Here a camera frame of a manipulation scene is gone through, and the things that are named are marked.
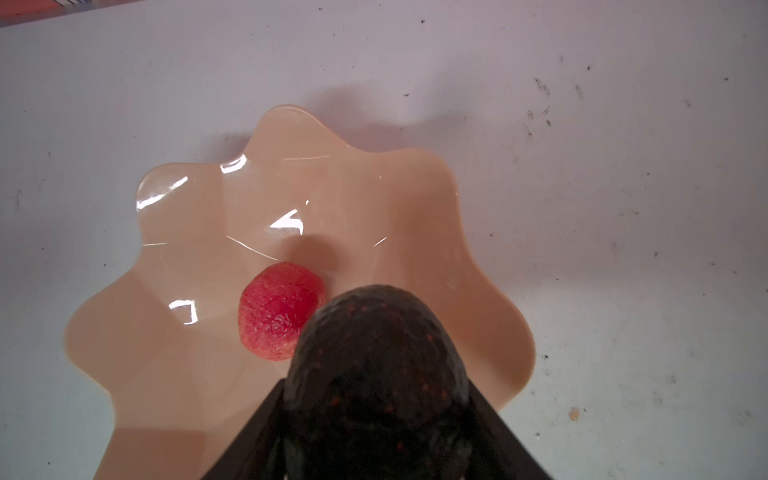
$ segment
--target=white surface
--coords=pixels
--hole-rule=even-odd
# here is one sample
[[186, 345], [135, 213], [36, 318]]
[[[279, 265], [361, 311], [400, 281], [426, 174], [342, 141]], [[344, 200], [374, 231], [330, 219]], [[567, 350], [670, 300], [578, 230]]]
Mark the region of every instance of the white surface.
[[280, 103], [451, 165], [541, 354], [503, 416], [555, 478], [768, 478], [768, 4], [537, 2], [147, 0], [0, 29], [0, 478], [93, 474], [113, 413], [69, 316], [134, 262], [142, 174], [233, 158]]

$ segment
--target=bowl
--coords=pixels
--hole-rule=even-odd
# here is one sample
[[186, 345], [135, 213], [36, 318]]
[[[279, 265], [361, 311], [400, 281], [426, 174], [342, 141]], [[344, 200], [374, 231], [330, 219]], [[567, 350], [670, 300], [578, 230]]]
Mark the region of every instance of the bowl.
[[496, 409], [531, 376], [528, 325], [472, 259], [455, 179], [429, 151], [361, 151], [282, 106], [230, 162], [151, 170], [136, 209], [136, 263], [65, 332], [115, 410], [95, 478], [192, 479], [215, 463], [288, 369], [237, 329], [243, 288], [277, 261], [319, 274], [329, 297], [370, 283], [413, 292]]

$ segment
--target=red round object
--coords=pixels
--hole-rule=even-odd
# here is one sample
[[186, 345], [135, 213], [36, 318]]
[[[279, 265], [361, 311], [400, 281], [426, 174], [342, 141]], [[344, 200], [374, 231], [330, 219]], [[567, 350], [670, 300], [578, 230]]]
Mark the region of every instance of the red round object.
[[323, 279], [308, 269], [289, 262], [269, 266], [240, 297], [240, 341], [263, 359], [289, 359], [304, 324], [325, 301]]

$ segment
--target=red fruit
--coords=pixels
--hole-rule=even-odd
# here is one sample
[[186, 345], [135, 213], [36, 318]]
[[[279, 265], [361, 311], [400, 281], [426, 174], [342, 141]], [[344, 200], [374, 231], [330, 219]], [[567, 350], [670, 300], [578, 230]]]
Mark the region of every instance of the red fruit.
[[240, 341], [263, 359], [289, 359], [304, 324], [325, 301], [323, 279], [308, 269], [289, 262], [268, 266], [240, 297]]

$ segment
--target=peach-colored scalloped bowl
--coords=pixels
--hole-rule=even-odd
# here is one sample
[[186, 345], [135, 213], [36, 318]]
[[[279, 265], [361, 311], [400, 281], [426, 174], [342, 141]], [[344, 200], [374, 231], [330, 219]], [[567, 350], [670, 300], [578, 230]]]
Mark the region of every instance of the peach-colored scalloped bowl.
[[455, 180], [431, 152], [360, 151], [282, 106], [235, 160], [161, 165], [136, 199], [138, 260], [65, 333], [114, 405], [96, 478], [194, 479], [218, 459], [287, 372], [237, 330], [240, 293], [278, 260], [320, 275], [329, 298], [370, 283], [413, 292], [497, 409], [531, 376], [528, 325], [472, 259]]

